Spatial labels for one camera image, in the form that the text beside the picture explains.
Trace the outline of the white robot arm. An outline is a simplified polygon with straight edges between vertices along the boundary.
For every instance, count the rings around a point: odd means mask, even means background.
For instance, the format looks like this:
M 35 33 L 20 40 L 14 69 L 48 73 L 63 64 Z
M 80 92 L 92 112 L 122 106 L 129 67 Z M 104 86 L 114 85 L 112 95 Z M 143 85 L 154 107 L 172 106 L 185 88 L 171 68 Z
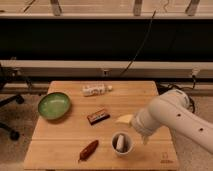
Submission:
M 120 116 L 116 122 L 131 125 L 145 139 L 166 126 L 213 154 L 213 123 L 190 112 L 189 105 L 189 96 L 173 89 L 153 98 L 136 114 Z

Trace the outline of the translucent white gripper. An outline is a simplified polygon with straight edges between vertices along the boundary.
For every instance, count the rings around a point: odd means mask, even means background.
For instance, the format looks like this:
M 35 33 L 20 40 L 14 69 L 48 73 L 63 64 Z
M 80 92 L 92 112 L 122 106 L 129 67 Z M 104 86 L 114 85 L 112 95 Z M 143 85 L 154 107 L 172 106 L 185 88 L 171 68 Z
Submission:
M 149 142 L 149 136 L 153 134 L 152 120 L 143 114 L 136 114 L 132 116 L 123 115 L 117 118 L 117 123 L 131 125 L 137 133 L 141 135 L 143 145 Z

